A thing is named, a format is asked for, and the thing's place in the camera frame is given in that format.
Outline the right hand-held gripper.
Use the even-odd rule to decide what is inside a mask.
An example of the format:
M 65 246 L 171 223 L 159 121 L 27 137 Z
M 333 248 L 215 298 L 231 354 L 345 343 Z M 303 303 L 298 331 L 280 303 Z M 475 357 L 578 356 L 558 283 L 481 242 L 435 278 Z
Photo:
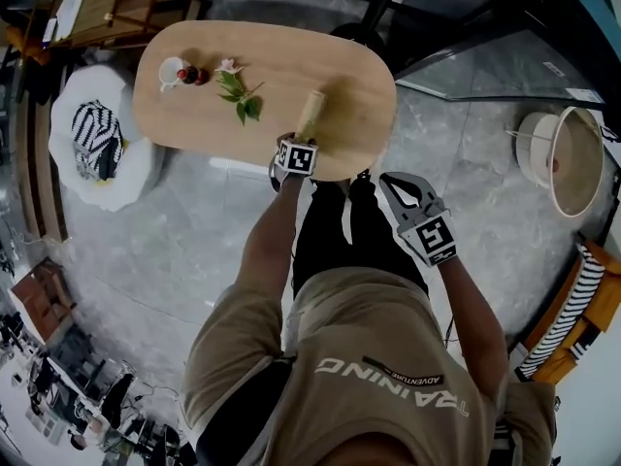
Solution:
M 426 179 L 383 173 L 379 186 L 399 221 L 397 234 L 428 267 L 457 254 L 450 211 Z

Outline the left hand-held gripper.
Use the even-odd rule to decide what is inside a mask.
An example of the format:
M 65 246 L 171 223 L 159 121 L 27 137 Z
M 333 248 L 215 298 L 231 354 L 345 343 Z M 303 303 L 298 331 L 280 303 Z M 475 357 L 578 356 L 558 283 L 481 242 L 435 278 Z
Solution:
M 269 165 L 269 177 L 273 190 L 279 192 L 288 178 L 306 178 L 312 175 L 317 154 L 318 146 L 315 139 L 298 139 L 294 133 L 280 136 L 276 153 Z

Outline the tan gold book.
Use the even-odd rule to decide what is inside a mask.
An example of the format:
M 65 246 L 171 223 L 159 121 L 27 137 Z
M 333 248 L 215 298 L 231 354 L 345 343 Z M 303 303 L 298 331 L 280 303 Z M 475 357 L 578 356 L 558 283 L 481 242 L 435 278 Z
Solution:
M 296 126 L 294 135 L 296 141 L 307 143 L 312 139 L 325 101 L 326 95 L 319 90 L 314 90 L 309 94 Z

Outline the white beanbag chair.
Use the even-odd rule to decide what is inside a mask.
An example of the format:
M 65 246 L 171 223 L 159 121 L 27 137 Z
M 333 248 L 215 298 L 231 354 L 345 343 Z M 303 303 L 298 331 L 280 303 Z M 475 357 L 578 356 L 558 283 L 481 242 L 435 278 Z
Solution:
M 74 72 L 51 108 L 49 153 L 61 182 L 87 204 L 116 212 L 144 196 L 155 185 L 164 150 L 142 135 L 132 114 L 131 77 L 108 65 L 93 65 Z M 125 147 L 115 174 L 107 181 L 88 176 L 78 161 L 74 142 L 79 107 L 99 102 L 118 121 Z

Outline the person's right forearm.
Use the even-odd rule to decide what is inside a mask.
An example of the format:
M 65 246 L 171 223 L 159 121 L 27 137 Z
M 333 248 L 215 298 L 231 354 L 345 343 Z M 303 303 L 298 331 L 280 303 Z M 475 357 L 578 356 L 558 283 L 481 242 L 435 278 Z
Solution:
M 496 400 L 508 373 L 501 324 L 458 256 L 444 261 L 438 269 L 468 371 L 479 391 Z

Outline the wooden coffee table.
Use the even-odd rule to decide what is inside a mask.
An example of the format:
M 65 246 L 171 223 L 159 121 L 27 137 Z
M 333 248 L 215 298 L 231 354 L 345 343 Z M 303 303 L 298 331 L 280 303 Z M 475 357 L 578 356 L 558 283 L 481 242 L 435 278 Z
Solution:
M 170 57 L 213 71 L 232 58 L 243 84 L 262 101 L 258 120 L 240 121 L 215 78 L 160 89 Z M 159 32 L 143 53 L 133 115 L 152 142 L 179 150 L 266 166 L 279 136 L 295 130 L 310 93 L 325 107 L 313 134 L 314 176 L 345 180 L 373 166 L 392 133 L 397 94 L 392 74 L 373 51 L 305 29 L 256 22 L 186 20 Z

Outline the black trousers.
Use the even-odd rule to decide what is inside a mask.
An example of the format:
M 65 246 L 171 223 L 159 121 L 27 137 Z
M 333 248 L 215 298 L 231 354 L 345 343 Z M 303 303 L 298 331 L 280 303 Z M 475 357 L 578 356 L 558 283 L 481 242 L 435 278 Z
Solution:
M 359 177 L 348 190 L 319 182 L 298 235 L 293 292 L 313 276 L 343 267 L 373 268 L 400 276 L 429 292 L 413 258 L 395 241 L 379 208 L 376 186 Z

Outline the green flower sprig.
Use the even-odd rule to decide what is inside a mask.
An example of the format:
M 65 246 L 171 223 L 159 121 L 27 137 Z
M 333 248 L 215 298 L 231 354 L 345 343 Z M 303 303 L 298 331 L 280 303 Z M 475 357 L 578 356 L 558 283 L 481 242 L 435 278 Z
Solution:
M 215 69 L 217 83 L 224 89 L 219 97 L 235 105 L 236 115 L 242 125 L 248 119 L 259 121 L 261 117 L 263 100 L 256 93 L 263 84 L 248 89 L 241 79 L 244 66 L 237 65 L 233 58 L 224 58 Z

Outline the dark bottle red cap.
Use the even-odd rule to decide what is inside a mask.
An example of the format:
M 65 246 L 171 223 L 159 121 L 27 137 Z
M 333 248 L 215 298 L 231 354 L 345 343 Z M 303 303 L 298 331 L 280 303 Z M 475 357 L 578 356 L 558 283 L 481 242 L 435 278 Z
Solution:
M 210 76 L 207 71 L 188 65 L 177 70 L 177 78 L 183 84 L 202 85 L 209 81 Z

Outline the black glass-door cabinet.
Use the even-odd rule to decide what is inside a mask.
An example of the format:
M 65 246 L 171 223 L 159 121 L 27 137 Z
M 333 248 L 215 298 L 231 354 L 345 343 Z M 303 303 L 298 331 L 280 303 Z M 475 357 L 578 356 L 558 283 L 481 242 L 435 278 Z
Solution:
M 448 33 L 396 83 L 447 102 L 539 100 L 601 110 L 607 100 L 573 39 L 501 5 Z

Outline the white mug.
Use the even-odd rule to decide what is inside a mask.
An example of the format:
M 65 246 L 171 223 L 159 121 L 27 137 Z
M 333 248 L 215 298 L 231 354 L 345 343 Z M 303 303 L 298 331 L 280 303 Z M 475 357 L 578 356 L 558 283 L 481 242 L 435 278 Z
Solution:
M 186 65 L 187 62 L 177 56 L 168 57 L 162 61 L 158 73 L 161 93 L 182 84 L 178 72 L 184 69 Z

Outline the tan t-shirt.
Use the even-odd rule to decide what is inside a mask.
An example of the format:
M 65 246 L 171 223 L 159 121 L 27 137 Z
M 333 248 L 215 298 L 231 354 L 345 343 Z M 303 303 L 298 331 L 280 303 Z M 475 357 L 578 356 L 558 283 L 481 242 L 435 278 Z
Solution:
M 498 426 L 518 466 L 549 466 L 555 391 L 510 379 L 484 396 L 446 351 L 428 298 L 369 268 L 278 298 L 231 286 L 190 351 L 180 400 L 199 466 L 316 466 L 381 435 L 415 466 L 489 466 Z

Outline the black white striped cushion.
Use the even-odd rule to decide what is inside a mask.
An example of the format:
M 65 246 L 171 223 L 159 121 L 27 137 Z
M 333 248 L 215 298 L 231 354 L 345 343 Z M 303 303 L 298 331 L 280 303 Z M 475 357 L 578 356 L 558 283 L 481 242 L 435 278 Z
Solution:
M 112 110 L 98 100 L 79 105 L 72 120 L 73 151 L 80 176 L 103 182 L 98 177 L 98 157 L 111 138 L 123 138 Z

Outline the wooden steps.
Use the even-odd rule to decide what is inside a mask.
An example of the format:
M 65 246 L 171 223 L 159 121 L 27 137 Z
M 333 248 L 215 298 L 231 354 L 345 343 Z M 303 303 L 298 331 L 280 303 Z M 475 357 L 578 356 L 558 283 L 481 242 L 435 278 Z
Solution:
M 28 92 L 16 103 L 16 177 L 26 228 L 37 239 L 68 239 L 60 182 L 49 153 L 51 103 Z

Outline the wooden cabinet white top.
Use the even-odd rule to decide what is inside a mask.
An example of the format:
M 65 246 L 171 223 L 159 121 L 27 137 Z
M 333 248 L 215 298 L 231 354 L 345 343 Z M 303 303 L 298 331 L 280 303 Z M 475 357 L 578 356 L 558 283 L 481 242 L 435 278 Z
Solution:
M 46 257 L 10 289 L 24 327 L 43 345 L 53 345 L 74 323 L 72 300 L 63 269 Z

